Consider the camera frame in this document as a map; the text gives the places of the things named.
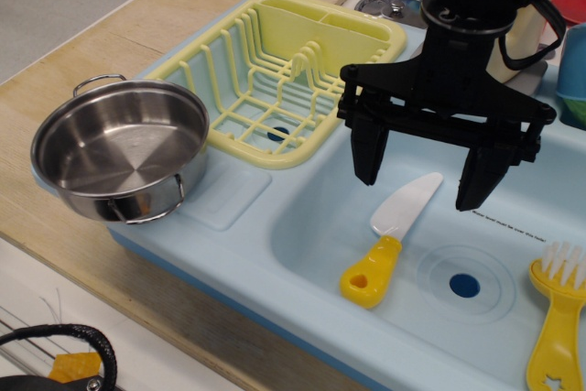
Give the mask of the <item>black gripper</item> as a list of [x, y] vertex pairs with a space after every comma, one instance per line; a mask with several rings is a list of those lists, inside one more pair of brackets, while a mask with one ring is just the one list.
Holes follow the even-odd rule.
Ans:
[[375, 184], [391, 131], [469, 149], [456, 209], [480, 208], [511, 165], [535, 160], [556, 113], [486, 71], [491, 40], [430, 28], [419, 55], [342, 68], [339, 117], [351, 129], [355, 176]]

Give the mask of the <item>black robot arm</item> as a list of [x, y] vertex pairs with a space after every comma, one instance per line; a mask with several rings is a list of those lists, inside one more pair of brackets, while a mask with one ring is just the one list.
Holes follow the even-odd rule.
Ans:
[[487, 70], [527, 5], [564, 36], [564, 19], [549, 0], [422, 0], [428, 28], [415, 58], [342, 68], [338, 116], [352, 131], [359, 180], [375, 183], [392, 131], [468, 149], [455, 202], [460, 211], [479, 208], [509, 168], [536, 158], [555, 110]]

